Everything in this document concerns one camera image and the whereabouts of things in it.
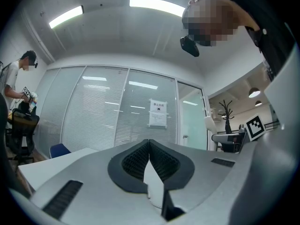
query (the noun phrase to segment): floor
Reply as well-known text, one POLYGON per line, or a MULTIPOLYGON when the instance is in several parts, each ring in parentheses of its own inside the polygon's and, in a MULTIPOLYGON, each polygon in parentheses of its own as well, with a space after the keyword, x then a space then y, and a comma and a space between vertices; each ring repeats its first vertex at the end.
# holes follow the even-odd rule
MULTIPOLYGON (((15 154, 14 153, 12 153, 12 151, 10 150, 10 148, 8 148, 8 147, 5 147, 6 148, 6 155, 7 155, 7 157, 8 158, 13 158, 14 156, 15 156, 15 154)), ((40 162, 40 161, 44 161, 44 160, 46 160, 42 155, 40 155, 39 154, 39 152, 37 151, 37 150, 33 150, 33 153, 32 153, 32 155, 31 155, 31 157, 33 157, 33 159, 34 159, 34 162, 36 163, 36 162, 40 162)), ((15 170, 15 167, 16 167, 16 165, 17 165, 17 161, 9 161, 10 162, 10 165, 11 165, 11 167, 12 167, 12 169, 13 169, 13 171, 15 170)), ((17 178, 19 179, 19 181, 22 183, 22 185, 24 186, 24 188, 28 191, 28 188, 27 188, 27 186, 26 186, 26 181, 25 181, 25 179, 24 179, 24 177, 21 175, 21 173, 20 173, 20 171, 19 170, 17 170, 17 172, 16 172, 16 175, 17 175, 17 178)))

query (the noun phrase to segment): door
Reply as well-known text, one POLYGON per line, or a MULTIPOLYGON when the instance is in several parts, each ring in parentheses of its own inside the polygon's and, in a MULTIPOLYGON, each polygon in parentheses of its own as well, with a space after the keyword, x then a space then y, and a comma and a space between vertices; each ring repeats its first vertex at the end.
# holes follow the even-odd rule
POLYGON ((180 145, 207 150, 206 116, 201 89, 178 83, 180 145))

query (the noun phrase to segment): person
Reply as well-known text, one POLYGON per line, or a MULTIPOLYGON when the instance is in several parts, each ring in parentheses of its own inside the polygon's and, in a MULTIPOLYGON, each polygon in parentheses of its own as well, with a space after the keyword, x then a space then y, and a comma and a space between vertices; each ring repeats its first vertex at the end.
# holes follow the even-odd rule
POLYGON ((19 69, 24 71, 29 71, 30 67, 37 67, 36 63, 37 56, 34 51, 27 51, 23 56, 14 62, 11 62, 7 66, 2 66, 0 69, 0 92, 3 95, 7 109, 10 109, 13 99, 24 99, 25 102, 29 102, 29 97, 27 97, 22 92, 15 91, 15 82, 18 76, 19 69))
MULTIPOLYGON (((227 40, 238 27, 244 26, 264 55, 267 61, 264 64, 272 81, 288 58, 295 40, 284 22, 284 12, 278 12, 278 7, 270 1, 191 0, 183 12, 182 23, 189 37, 204 46, 227 40)), ((284 1, 280 4, 282 10, 287 11, 284 1)))

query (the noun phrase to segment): lamp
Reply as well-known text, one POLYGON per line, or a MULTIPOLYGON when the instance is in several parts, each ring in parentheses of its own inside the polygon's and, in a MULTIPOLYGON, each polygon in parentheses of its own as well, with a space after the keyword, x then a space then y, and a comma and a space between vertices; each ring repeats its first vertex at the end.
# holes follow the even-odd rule
POLYGON ((258 107, 258 106, 260 106, 261 104, 263 104, 261 101, 257 101, 256 103, 255 103, 255 107, 258 107))
POLYGON ((251 88, 250 91, 249 91, 249 98, 254 98, 260 93, 261 92, 259 91, 258 88, 251 88))

